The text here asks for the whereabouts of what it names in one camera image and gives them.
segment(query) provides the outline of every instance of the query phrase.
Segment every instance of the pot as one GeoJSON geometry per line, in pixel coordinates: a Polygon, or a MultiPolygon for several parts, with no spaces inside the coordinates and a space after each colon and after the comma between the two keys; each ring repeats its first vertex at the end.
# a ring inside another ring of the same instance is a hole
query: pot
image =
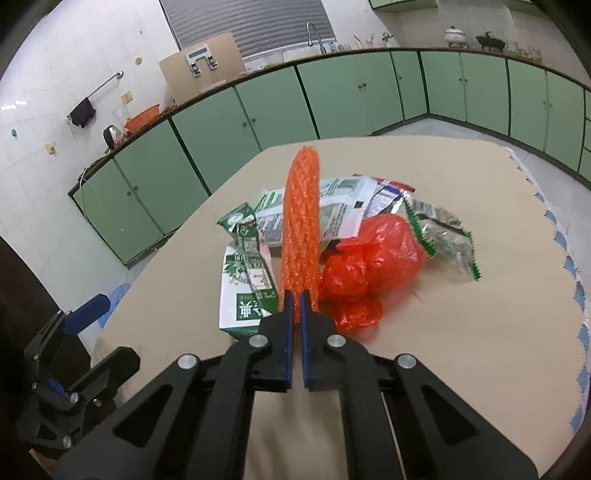
{"type": "Polygon", "coordinates": [[[452,46],[452,44],[466,45],[466,34],[452,25],[451,28],[445,31],[445,41],[449,46],[452,46]]]}

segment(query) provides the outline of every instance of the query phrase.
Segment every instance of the towel rail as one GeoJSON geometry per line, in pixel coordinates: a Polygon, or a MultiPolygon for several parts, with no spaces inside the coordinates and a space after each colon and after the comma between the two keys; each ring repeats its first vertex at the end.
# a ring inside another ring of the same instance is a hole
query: towel rail
{"type": "MultiPolygon", "coordinates": [[[[109,77],[108,79],[106,79],[103,83],[101,83],[97,88],[95,88],[92,92],[90,92],[88,94],[88,96],[92,96],[94,95],[96,92],[98,92],[101,88],[103,88],[107,83],[109,83],[111,80],[113,80],[114,78],[120,79],[123,76],[123,70],[118,71],[117,73],[115,73],[114,75],[112,75],[111,77],[109,77]]],[[[68,120],[72,120],[71,116],[68,115],[67,116],[68,120]]]]}

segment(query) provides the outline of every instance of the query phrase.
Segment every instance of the dark towel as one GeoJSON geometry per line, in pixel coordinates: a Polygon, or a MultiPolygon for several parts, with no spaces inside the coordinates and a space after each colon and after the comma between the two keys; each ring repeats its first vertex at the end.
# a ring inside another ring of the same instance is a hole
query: dark towel
{"type": "Polygon", "coordinates": [[[92,106],[88,97],[82,100],[78,105],[76,105],[76,108],[70,112],[72,123],[82,128],[84,128],[86,124],[95,117],[95,115],[96,110],[92,106]]]}

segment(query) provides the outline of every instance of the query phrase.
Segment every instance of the electric kettle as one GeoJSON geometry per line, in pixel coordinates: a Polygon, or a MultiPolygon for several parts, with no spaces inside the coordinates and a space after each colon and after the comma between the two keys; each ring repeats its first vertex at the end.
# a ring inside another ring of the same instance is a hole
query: electric kettle
{"type": "Polygon", "coordinates": [[[105,128],[105,131],[103,131],[103,138],[105,139],[107,147],[114,150],[115,147],[123,141],[123,134],[116,126],[109,125],[105,128]]]}

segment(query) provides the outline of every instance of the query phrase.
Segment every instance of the red plastic bag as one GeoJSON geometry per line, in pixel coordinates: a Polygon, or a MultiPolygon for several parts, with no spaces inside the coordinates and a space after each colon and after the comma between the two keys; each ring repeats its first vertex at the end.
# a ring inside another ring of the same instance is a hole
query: red plastic bag
{"type": "Polygon", "coordinates": [[[382,302],[374,293],[366,293],[359,300],[351,302],[321,301],[320,311],[332,317],[339,332],[369,327],[384,316],[382,302]]]}
{"type": "Polygon", "coordinates": [[[404,285],[422,269],[426,253],[406,220],[399,215],[376,215],[361,223],[359,234],[337,245],[344,254],[362,251],[368,291],[380,293],[404,285]]]}
{"type": "Polygon", "coordinates": [[[336,249],[320,278],[320,300],[341,331],[375,324],[384,314],[375,294],[412,280],[426,259],[406,220],[391,214],[365,219],[357,237],[336,249]]]}

